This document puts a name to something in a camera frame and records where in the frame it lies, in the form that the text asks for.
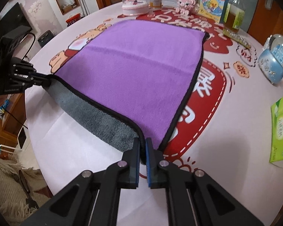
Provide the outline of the purple and grey towel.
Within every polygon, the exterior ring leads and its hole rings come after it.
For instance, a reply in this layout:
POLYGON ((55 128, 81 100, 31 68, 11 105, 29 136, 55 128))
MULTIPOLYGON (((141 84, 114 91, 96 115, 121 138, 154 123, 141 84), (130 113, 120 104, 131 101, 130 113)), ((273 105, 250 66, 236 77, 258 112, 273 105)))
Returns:
POLYGON ((164 151, 194 87, 209 35, 145 20, 120 21, 52 68, 47 93, 78 124, 121 152, 134 138, 164 151))

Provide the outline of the red plastic basket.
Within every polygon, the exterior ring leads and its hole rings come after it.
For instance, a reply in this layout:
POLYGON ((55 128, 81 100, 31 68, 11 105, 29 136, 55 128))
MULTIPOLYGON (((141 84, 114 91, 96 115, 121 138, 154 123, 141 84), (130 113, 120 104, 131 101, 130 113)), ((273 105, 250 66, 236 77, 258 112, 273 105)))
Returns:
POLYGON ((69 17, 65 22, 67 24, 67 27, 71 26, 75 22, 79 21, 81 19, 81 14, 77 13, 71 17, 69 17))

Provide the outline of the cartoon printed tablecloth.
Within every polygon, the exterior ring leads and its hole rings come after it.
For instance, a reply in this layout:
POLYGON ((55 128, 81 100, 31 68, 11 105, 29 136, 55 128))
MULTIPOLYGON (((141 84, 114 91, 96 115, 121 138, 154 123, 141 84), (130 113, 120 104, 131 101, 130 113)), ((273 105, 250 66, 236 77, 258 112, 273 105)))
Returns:
MULTIPOLYGON (((215 22, 172 8, 145 19, 207 31, 200 79, 165 157, 184 170, 202 169, 265 225, 283 205, 283 168, 271 164, 271 106, 283 97, 258 66, 262 45, 250 50, 222 35, 215 22)), ((79 173, 106 169, 122 153, 85 130, 41 87, 25 92, 32 148, 52 193, 79 173)))

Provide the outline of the beige shaggy rug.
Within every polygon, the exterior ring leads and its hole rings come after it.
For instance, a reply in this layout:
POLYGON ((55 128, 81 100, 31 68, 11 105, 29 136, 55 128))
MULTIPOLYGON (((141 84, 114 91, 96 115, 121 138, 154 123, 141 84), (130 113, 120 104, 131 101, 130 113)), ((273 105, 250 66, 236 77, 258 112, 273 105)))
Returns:
POLYGON ((26 202, 27 196, 19 178, 20 171, 37 205, 41 207, 49 200, 48 196, 39 193, 47 187, 39 169, 26 169, 14 161, 0 159, 0 213, 9 225, 20 225, 34 213, 34 209, 30 209, 26 202))

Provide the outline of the green tissue pack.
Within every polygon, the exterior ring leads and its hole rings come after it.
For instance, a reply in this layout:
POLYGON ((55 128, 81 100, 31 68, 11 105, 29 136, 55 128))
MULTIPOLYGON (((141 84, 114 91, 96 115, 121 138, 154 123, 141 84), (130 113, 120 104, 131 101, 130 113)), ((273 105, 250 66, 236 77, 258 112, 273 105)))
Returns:
POLYGON ((283 168, 283 97, 271 106, 271 152, 269 162, 283 168))

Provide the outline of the blue snow globe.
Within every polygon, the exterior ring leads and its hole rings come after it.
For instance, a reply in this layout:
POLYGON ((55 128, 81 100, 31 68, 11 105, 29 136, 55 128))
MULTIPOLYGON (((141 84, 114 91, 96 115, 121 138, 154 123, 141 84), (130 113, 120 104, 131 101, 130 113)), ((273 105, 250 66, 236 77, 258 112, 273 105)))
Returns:
POLYGON ((259 69, 273 85, 283 79, 283 36, 270 35, 258 59, 259 69))

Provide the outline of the pink brick block figure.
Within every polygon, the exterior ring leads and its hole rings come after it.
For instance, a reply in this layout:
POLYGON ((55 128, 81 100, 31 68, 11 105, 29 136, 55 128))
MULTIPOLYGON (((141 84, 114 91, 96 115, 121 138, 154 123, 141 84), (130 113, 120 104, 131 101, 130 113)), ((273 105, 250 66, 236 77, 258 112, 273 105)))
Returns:
POLYGON ((178 7, 175 11, 184 15, 196 14, 199 11, 199 4, 196 0, 177 0, 178 7))

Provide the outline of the oil bottle with green label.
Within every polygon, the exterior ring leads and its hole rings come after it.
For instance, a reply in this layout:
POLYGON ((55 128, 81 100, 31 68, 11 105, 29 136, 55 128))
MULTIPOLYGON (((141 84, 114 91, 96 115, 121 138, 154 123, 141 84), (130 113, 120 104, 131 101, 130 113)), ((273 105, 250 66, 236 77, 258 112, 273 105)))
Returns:
POLYGON ((244 15, 245 5, 243 0, 229 0, 224 15, 224 27, 234 33, 238 33, 242 25, 244 15))

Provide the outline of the blue duck carton box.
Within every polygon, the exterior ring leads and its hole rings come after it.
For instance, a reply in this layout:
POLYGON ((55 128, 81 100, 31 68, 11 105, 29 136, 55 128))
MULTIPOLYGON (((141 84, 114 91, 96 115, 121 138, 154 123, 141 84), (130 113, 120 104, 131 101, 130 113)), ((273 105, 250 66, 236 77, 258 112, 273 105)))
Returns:
POLYGON ((198 14, 222 24, 229 0, 199 0, 198 14))

